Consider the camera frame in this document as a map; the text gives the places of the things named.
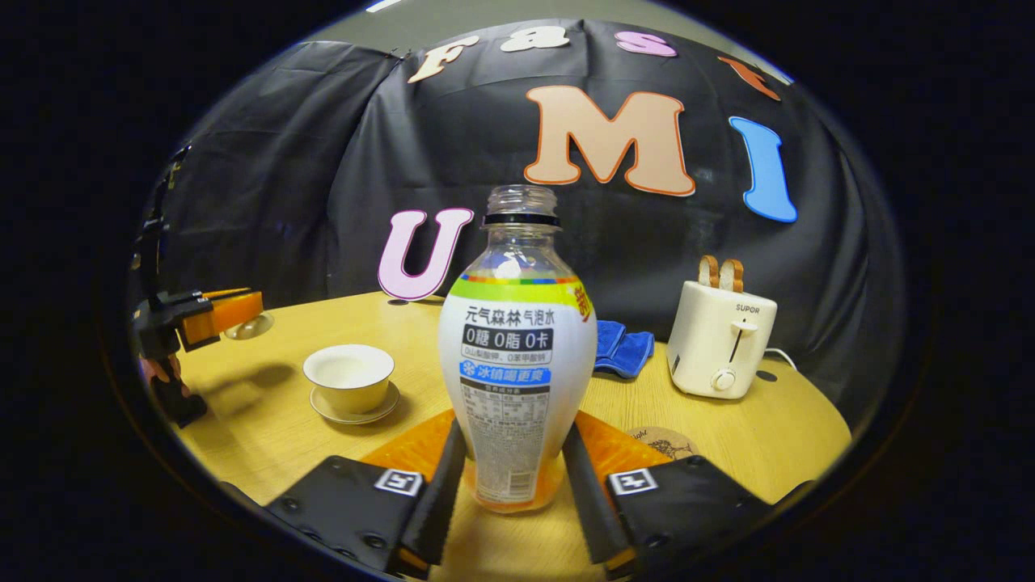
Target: wooden table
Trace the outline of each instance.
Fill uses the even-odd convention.
[[[210,412],[178,431],[215,477],[269,503],[323,459],[361,458],[407,429],[450,407],[439,368],[441,298],[404,305],[379,292],[292,305],[269,313],[269,331],[247,341],[179,354],[184,382]],[[366,344],[395,359],[391,381],[402,396],[388,416],[363,426],[328,421],[309,406],[302,361],[336,344]],[[666,346],[634,381],[594,375],[582,410],[627,431],[654,426],[687,436],[700,453],[748,490],[774,502],[820,476],[847,448],[850,433],[836,409],[782,361],[761,370],[740,401],[684,395],[672,383]],[[589,561],[570,486],[530,516],[482,510],[462,487],[441,568],[432,580],[602,580]]]

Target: blue towel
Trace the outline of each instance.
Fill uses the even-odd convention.
[[[622,378],[635,378],[654,355],[654,334],[650,331],[625,333],[611,357],[598,357],[594,372],[610,372]]]
[[[618,349],[618,341],[625,333],[625,326],[617,321],[596,322],[596,358],[613,357]]]

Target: foam letter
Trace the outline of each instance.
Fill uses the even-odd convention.
[[[416,83],[417,81],[423,81],[428,77],[433,77],[445,70],[442,66],[442,61],[453,62],[456,57],[464,52],[464,47],[470,47],[478,41],[477,36],[468,36],[467,38],[461,38],[454,42],[450,42],[438,49],[432,49],[424,54],[424,62],[417,69],[417,72],[410,78],[407,83]]]
[[[635,164],[625,181],[645,192],[671,196],[693,194],[679,137],[683,104],[659,93],[630,94],[614,119],[578,87],[538,87],[527,93],[539,104],[539,149],[525,177],[539,184],[569,184],[582,171],[568,159],[568,139],[575,142],[598,182],[607,183],[632,144]]]
[[[467,208],[446,208],[435,215],[439,234],[435,237],[432,258],[424,272],[411,277],[403,268],[403,261],[410,250],[413,233],[426,217],[421,210],[404,210],[391,217],[391,233],[378,266],[378,284],[392,297],[418,301],[438,291],[445,281],[460,230],[471,222],[474,212]]]
[[[730,125],[744,137],[751,166],[751,187],[744,193],[744,204],[756,214],[773,221],[797,221],[798,210],[788,195],[783,163],[779,158],[779,136],[769,127],[743,117],[731,117]]]
[[[733,69],[737,71],[737,75],[739,75],[741,79],[743,79],[751,87],[755,87],[756,89],[761,91],[762,94],[774,98],[776,100],[779,100],[779,95],[774,93],[773,90],[770,89],[769,87],[766,87],[765,77],[762,77],[758,72],[755,72],[753,70],[747,68],[747,65],[745,65],[742,62],[737,62],[733,59],[728,59],[726,57],[719,57],[718,60],[732,66]]]
[[[619,32],[615,34],[618,38],[618,47],[630,53],[643,53],[658,57],[674,57],[676,50],[669,46],[664,39],[647,34],[645,32]]]
[[[510,40],[504,42],[500,50],[504,53],[513,53],[527,49],[563,47],[568,43],[564,32],[563,26],[533,26],[511,34]]]

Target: cork coaster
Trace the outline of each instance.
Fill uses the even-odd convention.
[[[673,461],[685,459],[701,452],[698,445],[693,444],[690,439],[676,431],[662,429],[661,427],[640,427],[627,431],[625,434],[640,442],[649,444],[651,448]]]

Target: teacup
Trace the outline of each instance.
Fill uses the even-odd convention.
[[[302,373],[316,384],[329,412],[339,417],[380,406],[394,369],[387,352],[359,344],[324,348],[302,363]]]

